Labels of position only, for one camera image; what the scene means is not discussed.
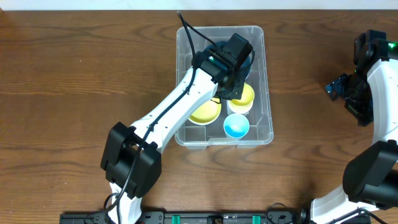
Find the dark blue bowl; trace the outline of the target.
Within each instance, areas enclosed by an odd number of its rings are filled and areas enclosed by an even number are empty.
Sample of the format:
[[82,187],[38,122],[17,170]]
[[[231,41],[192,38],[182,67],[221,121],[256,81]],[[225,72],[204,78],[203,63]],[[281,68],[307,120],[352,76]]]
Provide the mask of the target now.
[[215,74],[219,81],[228,76],[242,76],[247,79],[251,65],[253,64],[255,51],[249,42],[219,41],[209,45],[204,51],[203,62],[200,68],[205,71],[205,62],[214,72],[207,72],[212,76]]

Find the yellow cup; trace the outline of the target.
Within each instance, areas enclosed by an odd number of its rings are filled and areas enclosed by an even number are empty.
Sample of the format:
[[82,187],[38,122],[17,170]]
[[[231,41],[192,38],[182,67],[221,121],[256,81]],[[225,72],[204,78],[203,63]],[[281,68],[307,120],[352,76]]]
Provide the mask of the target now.
[[244,84],[243,93],[241,95],[241,99],[231,100],[231,103],[236,106],[248,106],[250,105],[255,98],[255,92],[252,86],[248,85],[247,83]]

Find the cream white cup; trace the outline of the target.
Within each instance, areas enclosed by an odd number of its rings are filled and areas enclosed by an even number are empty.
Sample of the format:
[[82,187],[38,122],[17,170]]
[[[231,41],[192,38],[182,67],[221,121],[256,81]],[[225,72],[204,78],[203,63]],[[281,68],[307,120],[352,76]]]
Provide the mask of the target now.
[[245,105],[245,106],[238,106],[232,103],[232,101],[227,102],[228,108],[232,113],[237,113],[237,114],[248,114],[250,109],[253,106],[253,102],[250,102],[250,104]]

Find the yellow bowl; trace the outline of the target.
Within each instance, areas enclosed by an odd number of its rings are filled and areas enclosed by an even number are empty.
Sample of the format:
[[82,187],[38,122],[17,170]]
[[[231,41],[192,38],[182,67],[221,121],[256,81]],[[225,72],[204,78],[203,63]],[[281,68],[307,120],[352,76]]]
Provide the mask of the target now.
[[195,110],[190,116],[206,119],[215,118],[221,114],[221,101],[219,98],[212,98],[211,100],[202,104],[197,110]]

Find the light blue cup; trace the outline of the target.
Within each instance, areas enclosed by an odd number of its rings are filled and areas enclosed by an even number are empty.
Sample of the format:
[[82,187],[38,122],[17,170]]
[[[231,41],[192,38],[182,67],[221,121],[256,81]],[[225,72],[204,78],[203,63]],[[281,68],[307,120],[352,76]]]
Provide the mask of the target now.
[[228,138],[241,139],[249,132],[250,124],[247,117],[233,113],[228,115],[223,123],[225,135]]

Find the white bowl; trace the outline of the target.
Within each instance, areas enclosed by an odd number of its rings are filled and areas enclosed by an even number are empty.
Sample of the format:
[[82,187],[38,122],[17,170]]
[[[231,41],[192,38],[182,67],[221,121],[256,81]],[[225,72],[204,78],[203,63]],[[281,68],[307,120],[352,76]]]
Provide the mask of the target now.
[[215,117],[213,119],[212,118],[201,119],[201,118],[196,118],[196,117],[191,116],[188,118],[188,120],[191,123],[193,123],[195,125],[199,125],[199,126],[209,125],[209,124],[215,122],[217,119],[218,119],[218,117]]

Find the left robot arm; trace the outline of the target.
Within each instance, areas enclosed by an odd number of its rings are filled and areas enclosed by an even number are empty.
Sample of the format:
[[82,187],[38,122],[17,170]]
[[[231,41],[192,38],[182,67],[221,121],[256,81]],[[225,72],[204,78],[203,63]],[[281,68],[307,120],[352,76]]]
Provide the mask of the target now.
[[111,222],[138,221],[142,197],[160,177],[161,155],[171,137],[213,98],[240,99],[254,57],[226,48],[197,52],[182,81],[158,106],[130,126],[118,122],[110,129],[100,167],[114,196],[106,209]]

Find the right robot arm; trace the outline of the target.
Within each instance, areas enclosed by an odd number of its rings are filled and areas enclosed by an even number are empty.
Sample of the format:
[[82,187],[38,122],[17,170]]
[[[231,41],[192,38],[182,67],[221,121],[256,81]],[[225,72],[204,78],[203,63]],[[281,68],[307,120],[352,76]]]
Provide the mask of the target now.
[[382,223],[374,212],[397,206],[397,42],[367,30],[354,41],[353,63],[325,91],[344,99],[360,126],[373,124],[373,140],[348,163],[341,186],[311,201],[307,223]]

